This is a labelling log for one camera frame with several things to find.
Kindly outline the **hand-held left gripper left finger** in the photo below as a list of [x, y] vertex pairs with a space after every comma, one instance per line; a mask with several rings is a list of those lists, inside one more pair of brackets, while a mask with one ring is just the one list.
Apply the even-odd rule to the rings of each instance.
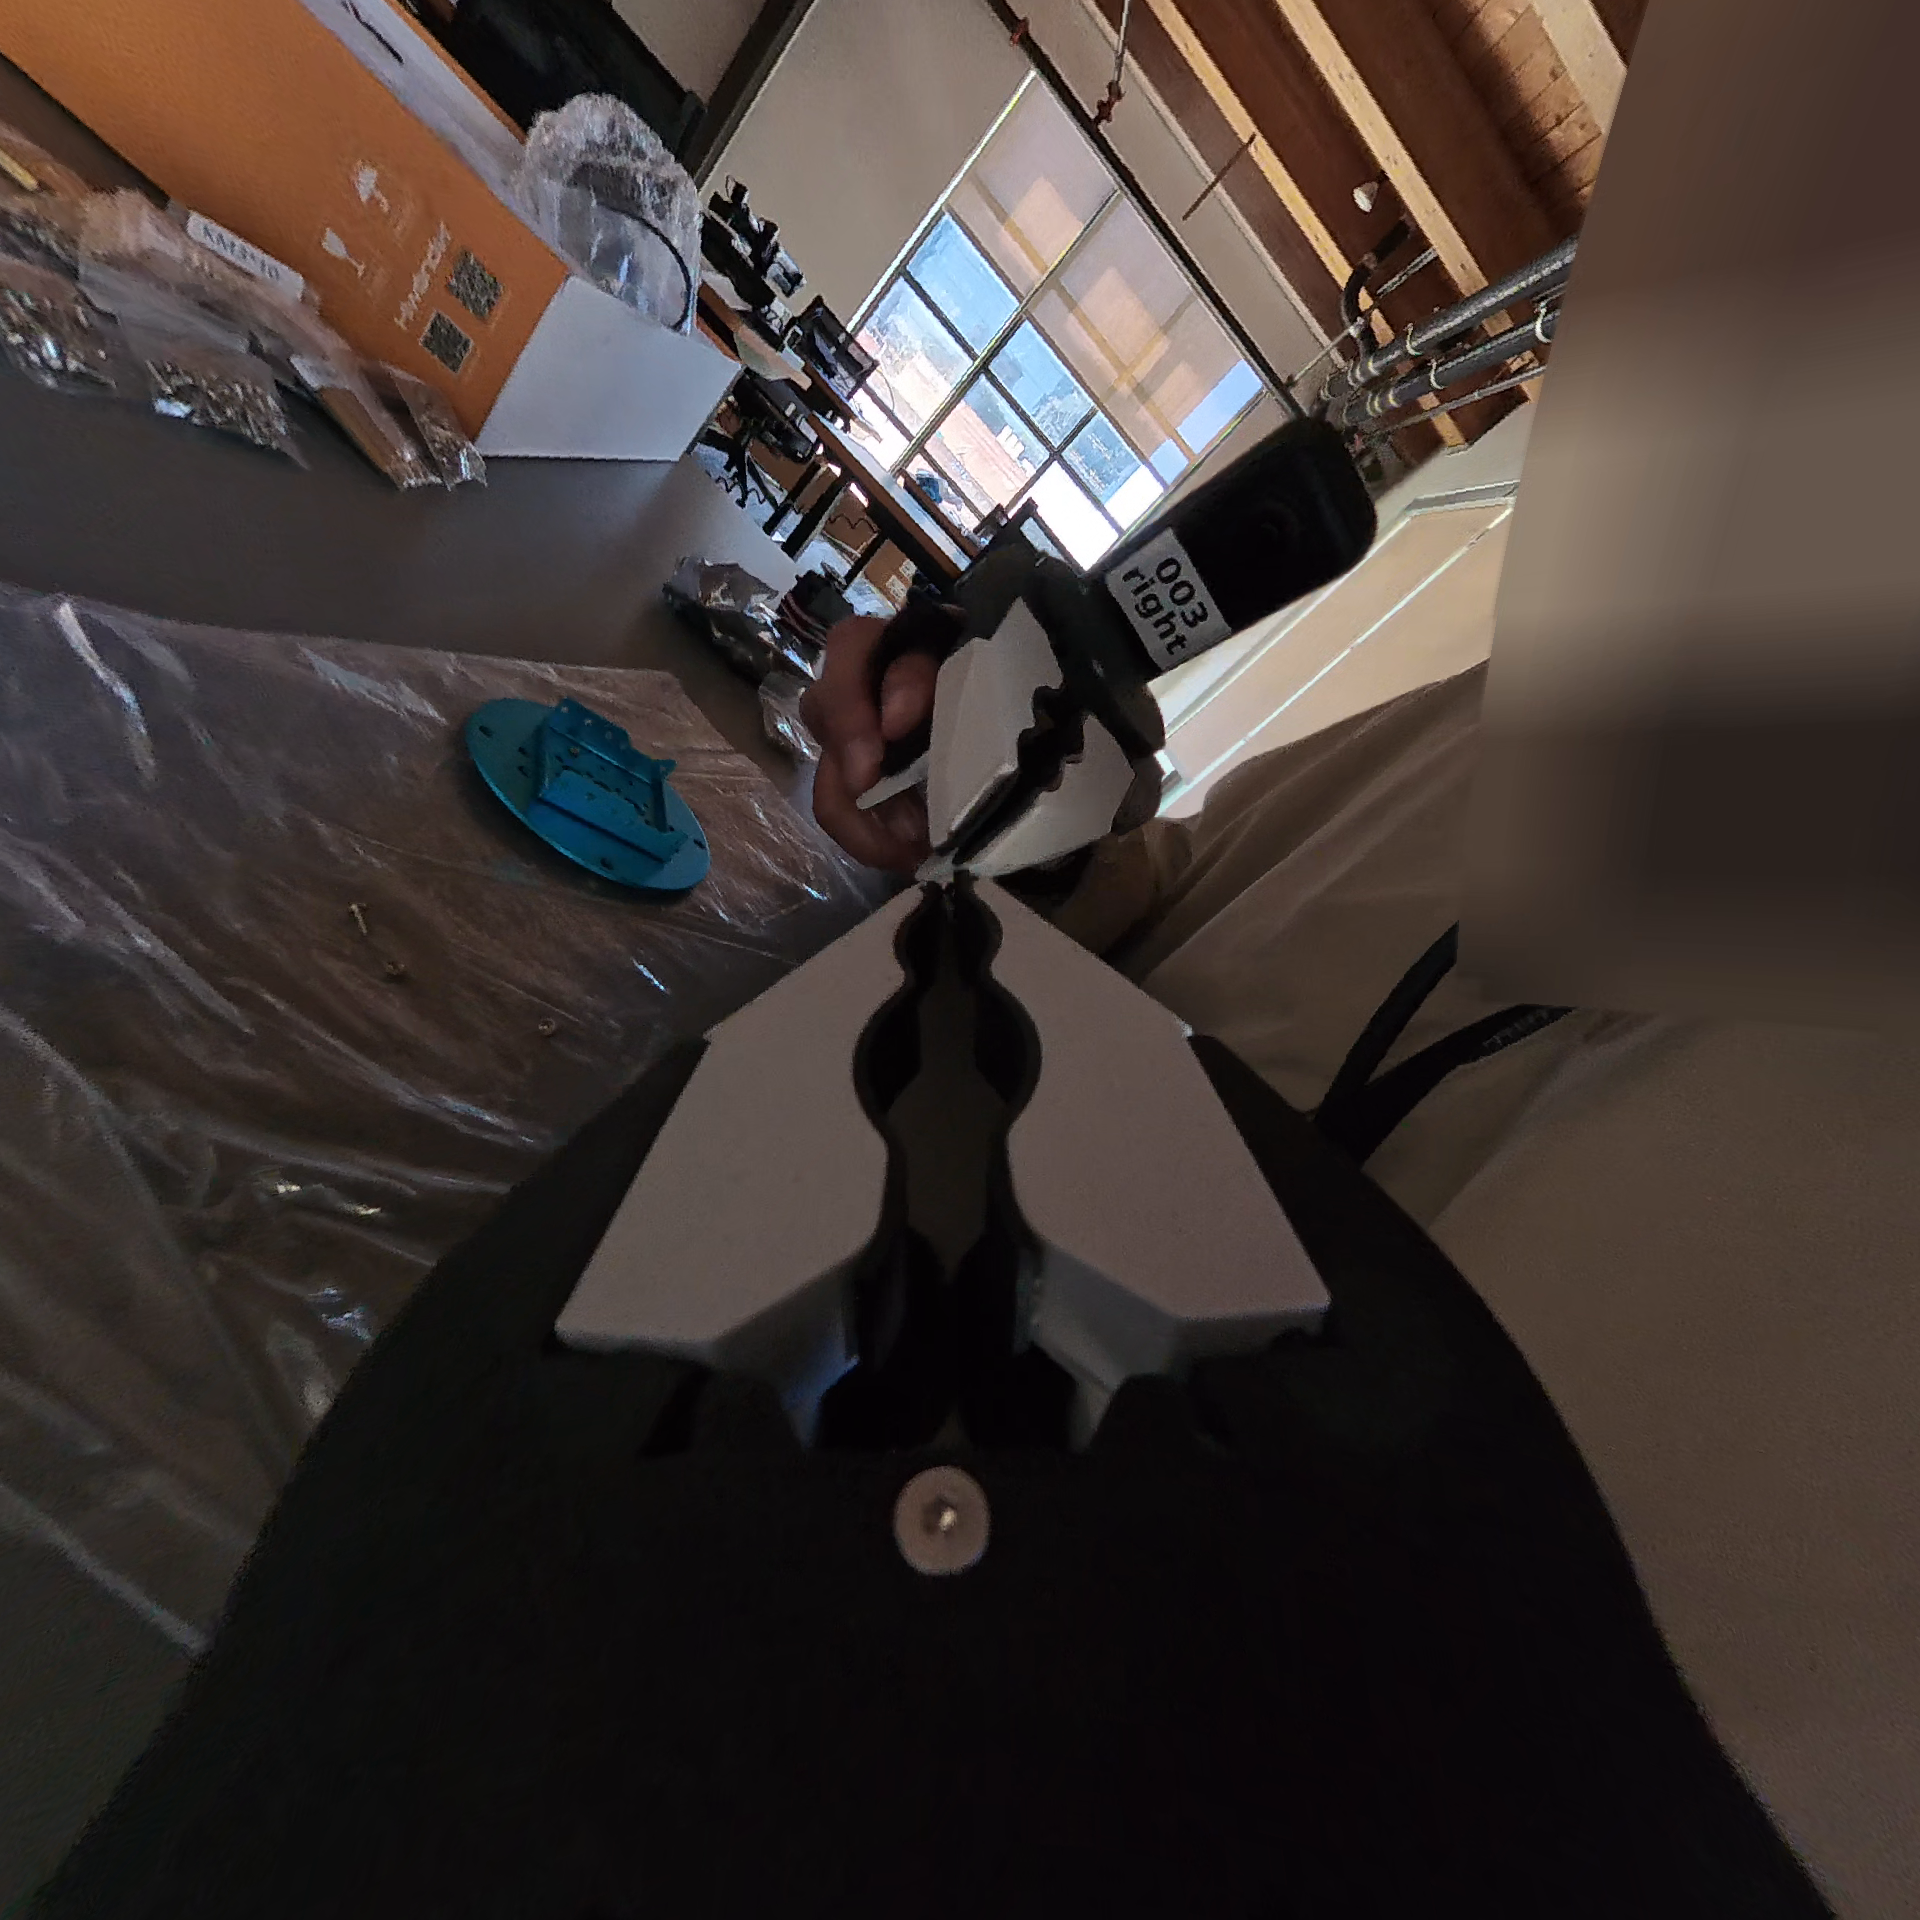
[[910, 889], [714, 1027], [558, 1311], [582, 1355], [765, 1384], [817, 1442], [910, 1350], [939, 1268], [890, 1112], [921, 1073], [946, 897]]

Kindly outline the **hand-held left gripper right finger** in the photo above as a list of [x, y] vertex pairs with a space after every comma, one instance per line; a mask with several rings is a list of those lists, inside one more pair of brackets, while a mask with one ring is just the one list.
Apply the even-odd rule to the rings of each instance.
[[1130, 1381], [1320, 1334], [1331, 1295], [1191, 1029], [1005, 889], [950, 904], [980, 1014], [1013, 1032], [1017, 1350], [1069, 1376], [1069, 1439]]

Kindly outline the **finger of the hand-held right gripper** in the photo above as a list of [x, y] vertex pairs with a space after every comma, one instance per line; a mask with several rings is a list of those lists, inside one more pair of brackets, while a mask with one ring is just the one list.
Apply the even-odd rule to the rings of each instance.
[[1013, 792], [1040, 700], [1056, 692], [1059, 655], [1033, 610], [1008, 610], [939, 664], [923, 773], [935, 842], [959, 842]]
[[1065, 728], [1040, 733], [1043, 767], [1023, 770], [1017, 734], [935, 722], [923, 814], [931, 848], [921, 881], [1005, 880], [1051, 867], [1156, 809], [1156, 748], [1125, 755], [1084, 718], [1079, 748]]

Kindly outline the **blue round plate with bracket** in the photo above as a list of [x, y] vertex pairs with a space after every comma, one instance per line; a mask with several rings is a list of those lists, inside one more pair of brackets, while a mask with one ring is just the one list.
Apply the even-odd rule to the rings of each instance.
[[493, 801], [592, 880], [666, 897], [710, 880], [710, 836], [672, 787], [676, 764], [578, 700], [487, 702], [463, 746]]

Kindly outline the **person's right forearm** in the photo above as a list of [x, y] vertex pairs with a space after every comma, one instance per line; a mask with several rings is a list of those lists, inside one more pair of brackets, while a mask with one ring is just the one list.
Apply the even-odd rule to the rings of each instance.
[[1203, 870], [1198, 838], [1191, 821], [1152, 821], [1107, 836], [1086, 848], [1074, 886], [1043, 917], [1117, 974], [1140, 977], [1186, 936]]

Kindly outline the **person's right hand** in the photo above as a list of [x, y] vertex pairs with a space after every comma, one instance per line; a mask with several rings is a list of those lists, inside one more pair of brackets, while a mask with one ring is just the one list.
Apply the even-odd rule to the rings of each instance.
[[812, 823], [854, 861], [910, 880], [931, 855], [923, 796], [901, 792], [868, 809], [889, 748], [914, 737], [935, 709], [945, 654], [962, 615], [910, 600], [896, 618], [848, 615], [824, 636], [803, 726], [820, 746]]

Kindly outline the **large paned window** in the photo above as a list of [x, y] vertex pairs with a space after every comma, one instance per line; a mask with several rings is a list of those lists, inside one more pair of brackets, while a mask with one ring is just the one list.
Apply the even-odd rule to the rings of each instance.
[[858, 309], [854, 431], [959, 531], [1033, 509], [1069, 562], [1288, 419], [1110, 160], [1040, 80]]

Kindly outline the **crinkled silver foil bag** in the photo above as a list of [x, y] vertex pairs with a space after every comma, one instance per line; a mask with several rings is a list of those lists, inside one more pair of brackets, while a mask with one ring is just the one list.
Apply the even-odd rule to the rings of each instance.
[[792, 762], [820, 762], [803, 696], [820, 681], [827, 630], [786, 591], [735, 562], [681, 560], [663, 600], [754, 690], [768, 743]]

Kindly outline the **clear plastic bag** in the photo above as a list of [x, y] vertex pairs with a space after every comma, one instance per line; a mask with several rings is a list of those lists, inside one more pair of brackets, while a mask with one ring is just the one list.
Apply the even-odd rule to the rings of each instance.
[[[671, 758], [710, 880], [640, 897], [534, 842], [467, 762], [493, 700]], [[7, 586], [4, 1535], [199, 1654], [427, 1268], [871, 897], [671, 674]]]

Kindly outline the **person's torso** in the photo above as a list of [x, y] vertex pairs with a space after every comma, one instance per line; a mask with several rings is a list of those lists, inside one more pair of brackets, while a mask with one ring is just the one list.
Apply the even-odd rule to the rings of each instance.
[[[1459, 917], [1485, 666], [1215, 784], [1133, 977], [1316, 1106]], [[1918, 1918], [1918, 1040], [1573, 1014], [1373, 1180], [1496, 1311], [1837, 1918]]]

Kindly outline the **bubble-wrapped black item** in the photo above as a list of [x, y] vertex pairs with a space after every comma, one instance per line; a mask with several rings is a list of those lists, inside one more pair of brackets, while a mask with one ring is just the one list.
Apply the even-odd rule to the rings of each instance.
[[697, 330], [703, 205], [660, 133], [614, 95], [540, 112], [512, 197], [568, 267], [676, 332]]

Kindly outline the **pile of small hardware bags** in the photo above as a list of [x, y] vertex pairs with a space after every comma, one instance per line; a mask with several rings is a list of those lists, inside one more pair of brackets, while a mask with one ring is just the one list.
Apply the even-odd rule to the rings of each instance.
[[290, 267], [199, 214], [87, 187], [13, 123], [4, 365], [45, 392], [131, 403], [287, 460], [299, 460], [299, 400], [398, 492], [487, 485], [452, 403], [349, 349]]

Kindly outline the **orange and white cardboard box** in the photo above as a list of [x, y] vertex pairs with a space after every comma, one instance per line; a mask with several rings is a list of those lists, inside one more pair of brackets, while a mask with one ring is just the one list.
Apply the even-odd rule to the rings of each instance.
[[4, 4], [4, 59], [483, 454], [672, 463], [740, 377], [660, 318], [698, 260], [525, 160], [398, 4]]

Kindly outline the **metal wall pipes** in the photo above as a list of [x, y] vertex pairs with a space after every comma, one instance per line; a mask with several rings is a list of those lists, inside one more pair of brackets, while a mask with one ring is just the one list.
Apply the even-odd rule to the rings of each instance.
[[1577, 243], [1572, 236], [1392, 340], [1361, 346], [1327, 377], [1314, 416], [1379, 441], [1404, 421], [1445, 419], [1536, 379], [1554, 344]]

